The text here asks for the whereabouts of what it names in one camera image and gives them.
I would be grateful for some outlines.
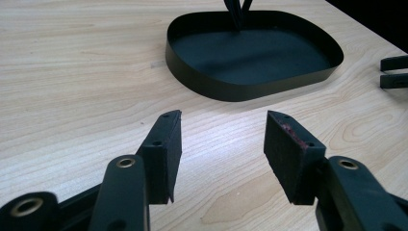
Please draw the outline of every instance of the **wood grain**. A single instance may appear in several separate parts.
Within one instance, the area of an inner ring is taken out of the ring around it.
[[[408,91],[382,90],[379,61],[403,52],[324,1],[254,1],[294,13],[344,50],[320,84],[240,103],[180,84],[166,29],[222,1],[1,1],[0,205],[24,193],[70,198],[135,153],[157,116],[180,109],[175,203],[151,206],[153,230],[318,230],[314,207],[289,204],[263,154],[267,110],[295,117],[327,156],[364,163],[408,198]]]

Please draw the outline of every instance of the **black plastic part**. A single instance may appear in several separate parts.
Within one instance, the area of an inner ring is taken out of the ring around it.
[[[109,162],[89,231],[150,230],[143,159],[125,155]]]
[[[408,218],[363,164],[346,157],[331,157],[322,176],[343,221],[342,230],[407,230]],[[324,198],[319,198],[319,203],[331,207]],[[320,222],[320,229],[332,227],[330,220]]]
[[[240,31],[229,12],[174,19],[166,45],[174,77],[204,96],[237,102],[324,81],[344,59],[333,38],[301,17],[274,11],[243,17]]]
[[[160,115],[136,154],[144,161],[149,203],[173,202],[182,154],[181,112]]]
[[[397,56],[381,60],[381,71],[408,68],[408,56]]]
[[[406,89],[408,88],[408,73],[389,74],[380,76],[381,89]]]
[[[61,231],[88,229],[99,189],[100,185],[97,185],[60,203]]]
[[[4,231],[54,231],[59,228],[57,197],[51,192],[21,195],[0,209]]]
[[[269,111],[264,152],[289,201],[313,205],[326,147],[291,116]]]
[[[316,218],[320,231],[343,231],[344,224],[335,207],[323,206],[320,201],[316,206]]]

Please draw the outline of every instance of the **black tray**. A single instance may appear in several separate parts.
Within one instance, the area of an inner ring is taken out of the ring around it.
[[[247,12],[239,29],[229,12],[177,17],[167,30],[169,70],[197,93],[237,102],[326,80],[344,58],[327,33],[290,13]]]

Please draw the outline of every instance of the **black bracket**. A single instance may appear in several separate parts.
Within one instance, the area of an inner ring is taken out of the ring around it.
[[[398,56],[381,60],[380,70],[398,70],[408,68],[408,56]],[[381,89],[408,88],[408,73],[386,74],[380,76]]]
[[[387,193],[361,163],[326,147],[291,116],[268,112],[264,152],[289,201],[313,205],[320,230],[408,229],[408,201]]]
[[[51,192],[24,194],[0,209],[0,230],[150,230],[149,204],[174,200],[181,154],[181,112],[160,115],[136,155],[109,162],[101,185],[60,204]]]

